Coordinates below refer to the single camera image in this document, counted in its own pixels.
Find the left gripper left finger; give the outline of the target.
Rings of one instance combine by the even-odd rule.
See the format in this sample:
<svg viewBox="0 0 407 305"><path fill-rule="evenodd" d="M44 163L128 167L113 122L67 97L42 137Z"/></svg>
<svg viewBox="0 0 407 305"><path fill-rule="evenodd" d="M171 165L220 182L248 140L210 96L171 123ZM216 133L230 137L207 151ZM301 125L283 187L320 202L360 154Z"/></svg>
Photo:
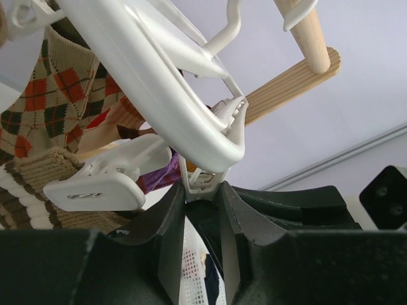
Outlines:
<svg viewBox="0 0 407 305"><path fill-rule="evenodd" d="M175 183L106 235L94 229L1 232L2 304L177 304L185 192Z"/></svg>

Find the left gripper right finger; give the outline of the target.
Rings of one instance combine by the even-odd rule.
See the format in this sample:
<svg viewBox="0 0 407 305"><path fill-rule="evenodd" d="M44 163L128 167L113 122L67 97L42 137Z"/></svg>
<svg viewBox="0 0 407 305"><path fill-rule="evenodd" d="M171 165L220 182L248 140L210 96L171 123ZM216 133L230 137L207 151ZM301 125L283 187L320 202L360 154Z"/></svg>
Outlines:
<svg viewBox="0 0 407 305"><path fill-rule="evenodd" d="M228 304L405 304L406 232L287 231L219 188Z"/></svg>

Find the white plastic clip hanger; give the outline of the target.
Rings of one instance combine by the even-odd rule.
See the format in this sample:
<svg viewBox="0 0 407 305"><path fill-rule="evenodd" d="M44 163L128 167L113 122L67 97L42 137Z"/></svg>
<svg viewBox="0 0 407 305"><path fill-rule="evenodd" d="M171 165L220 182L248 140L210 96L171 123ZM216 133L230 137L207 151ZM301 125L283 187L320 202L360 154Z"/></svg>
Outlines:
<svg viewBox="0 0 407 305"><path fill-rule="evenodd" d="M6 18L15 40L68 18L155 133L99 155L72 178L45 186L68 210L124 209L145 197L136 181L179 154L186 201L211 200L245 153L249 103L218 53L241 28L241 3L212 39L170 1L13 1Z"/></svg>

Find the dark navy sock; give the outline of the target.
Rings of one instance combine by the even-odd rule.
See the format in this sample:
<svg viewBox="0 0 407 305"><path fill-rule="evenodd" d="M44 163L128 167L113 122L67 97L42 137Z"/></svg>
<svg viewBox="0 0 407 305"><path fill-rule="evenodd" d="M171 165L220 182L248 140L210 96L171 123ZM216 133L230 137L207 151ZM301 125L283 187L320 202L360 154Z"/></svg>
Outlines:
<svg viewBox="0 0 407 305"><path fill-rule="evenodd" d="M219 275L212 257L207 254L205 256L205 289L209 305L216 305L219 297Z"/></svg>

